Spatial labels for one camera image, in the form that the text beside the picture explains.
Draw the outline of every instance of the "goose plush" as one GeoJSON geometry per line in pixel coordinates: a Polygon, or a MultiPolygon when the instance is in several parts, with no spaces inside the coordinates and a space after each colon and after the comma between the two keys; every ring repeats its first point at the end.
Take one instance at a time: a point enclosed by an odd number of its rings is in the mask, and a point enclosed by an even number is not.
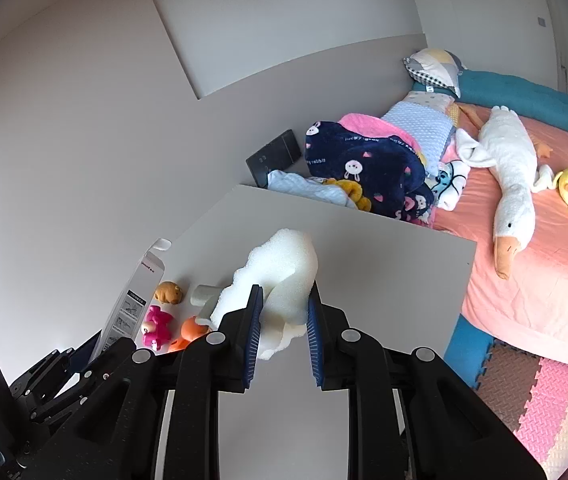
{"type": "Polygon", "coordinates": [[[480,132],[475,140],[458,128],[459,158],[471,168],[488,168],[502,188],[493,222],[493,257],[497,275],[508,280],[515,255],[526,248],[535,230],[531,192],[553,185],[548,165],[538,171],[538,155],[549,156],[551,149],[531,140],[518,115],[506,106],[494,106],[486,124],[472,107],[460,107],[480,132]]]}

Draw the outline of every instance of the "white foam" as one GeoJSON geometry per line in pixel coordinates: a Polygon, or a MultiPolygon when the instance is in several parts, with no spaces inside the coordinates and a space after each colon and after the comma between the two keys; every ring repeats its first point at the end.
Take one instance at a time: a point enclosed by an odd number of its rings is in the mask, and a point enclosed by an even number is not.
{"type": "Polygon", "coordinates": [[[227,312],[246,307],[251,287],[264,290],[264,309],[259,321],[259,359],[270,359],[286,348],[291,339],[306,333],[308,294],[317,274],[317,254],[311,237],[301,231],[280,229],[265,244],[255,247],[244,267],[224,288],[211,324],[218,328],[227,312]]]}

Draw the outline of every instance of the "teal pillow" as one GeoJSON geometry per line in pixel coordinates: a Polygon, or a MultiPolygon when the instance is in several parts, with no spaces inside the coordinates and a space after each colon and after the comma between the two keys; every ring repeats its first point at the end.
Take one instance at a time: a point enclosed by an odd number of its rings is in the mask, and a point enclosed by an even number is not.
{"type": "MultiPolygon", "coordinates": [[[[464,70],[459,76],[459,88],[462,103],[487,108],[507,106],[518,115],[568,132],[568,94],[514,75],[475,70],[464,70]]],[[[415,82],[413,90],[425,91],[426,86],[415,82]]],[[[434,91],[455,97],[453,92],[443,88],[434,88],[434,91]]]]}

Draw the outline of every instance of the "orange bed sheet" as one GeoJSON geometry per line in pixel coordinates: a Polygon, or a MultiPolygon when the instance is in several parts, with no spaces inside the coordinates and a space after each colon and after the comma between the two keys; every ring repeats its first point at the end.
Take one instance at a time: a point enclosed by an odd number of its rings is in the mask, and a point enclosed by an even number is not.
{"type": "MultiPolygon", "coordinates": [[[[476,109],[488,120],[490,110],[476,109]]],[[[530,135],[554,149],[543,162],[554,172],[568,168],[568,133],[532,119],[522,122],[530,135]]],[[[477,135],[465,114],[460,126],[477,135]]],[[[475,168],[455,210],[436,215],[435,229],[477,242],[462,313],[477,328],[513,346],[568,364],[568,208],[557,190],[533,195],[535,234],[505,281],[493,267],[493,216],[501,195],[489,171],[475,168]]]]}

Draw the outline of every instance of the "silver screw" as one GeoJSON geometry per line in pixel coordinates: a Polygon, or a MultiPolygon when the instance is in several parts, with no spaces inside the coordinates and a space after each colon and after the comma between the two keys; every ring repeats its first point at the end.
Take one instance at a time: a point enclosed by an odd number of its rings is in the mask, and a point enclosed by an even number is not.
{"type": "Polygon", "coordinates": [[[206,336],[209,345],[219,345],[226,341],[226,336],[222,332],[211,332],[206,336]]]}
{"type": "Polygon", "coordinates": [[[137,350],[132,354],[132,362],[137,363],[138,365],[145,363],[146,361],[148,361],[148,359],[151,358],[151,354],[152,352],[145,348],[137,350]]]}
{"type": "Polygon", "coordinates": [[[428,363],[430,361],[433,361],[433,359],[435,359],[435,352],[433,352],[430,348],[426,348],[423,346],[422,348],[417,348],[415,356],[420,361],[428,363]]]}
{"type": "Polygon", "coordinates": [[[357,331],[349,328],[341,333],[341,338],[349,343],[355,343],[361,339],[362,335],[357,331]]]}

